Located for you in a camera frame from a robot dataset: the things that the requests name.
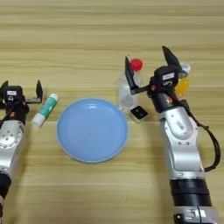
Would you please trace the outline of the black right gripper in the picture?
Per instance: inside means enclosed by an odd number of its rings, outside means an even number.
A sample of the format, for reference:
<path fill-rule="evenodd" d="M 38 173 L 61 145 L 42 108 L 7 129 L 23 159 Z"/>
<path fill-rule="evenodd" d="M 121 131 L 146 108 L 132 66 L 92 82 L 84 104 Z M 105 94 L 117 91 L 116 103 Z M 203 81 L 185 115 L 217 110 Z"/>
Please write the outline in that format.
<path fill-rule="evenodd" d="M 187 63 L 180 63 L 179 59 L 174 55 L 174 53 L 166 46 L 162 46 L 164 57 L 167 64 L 173 65 L 178 69 L 178 77 L 183 79 L 189 74 L 189 65 Z M 156 84 L 149 84 L 145 87 L 139 87 L 134 81 L 134 71 L 131 68 L 131 64 L 128 57 L 125 57 L 125 76 L 129 84 L 130 93 L 132 95 L 138 95 L 146 92 L 151 98 L 155 110 L 158 113 L 162 113 L 168 109 L 175 108 L 177 106 L 182 106 L 187 108 L 186 101 L 186 84 L 178 84 L 175 88 L 169 88 L 167 91 L 162 90 Z"/>

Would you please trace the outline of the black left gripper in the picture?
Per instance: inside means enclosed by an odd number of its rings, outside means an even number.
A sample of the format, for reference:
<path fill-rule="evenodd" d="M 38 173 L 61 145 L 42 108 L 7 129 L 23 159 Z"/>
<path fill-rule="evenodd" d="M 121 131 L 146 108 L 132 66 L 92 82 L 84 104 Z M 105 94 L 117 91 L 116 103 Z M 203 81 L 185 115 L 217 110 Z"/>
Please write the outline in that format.
<path fill-rule="evenodd" d="M 8 86 L 8 81 L 5 81 L 0 88 L 4 88 L 6 86 Z M 34 98 L 26 99 L 25 102 L 27 104 L 40 104 L 42 102 L 43 88 L 40 80 L 37 82 L 36 95 L 37 96 Z M 29 113 L 29 106 L 25 102 L 10 102 L 0 107 L 0 109 L 5 110 L 5 116 L 2 120 L 0 120 L 0 123 L 10 120 L 16 120 L 20 121 L 21 123 L 25 123 L 26 116 Z"/>

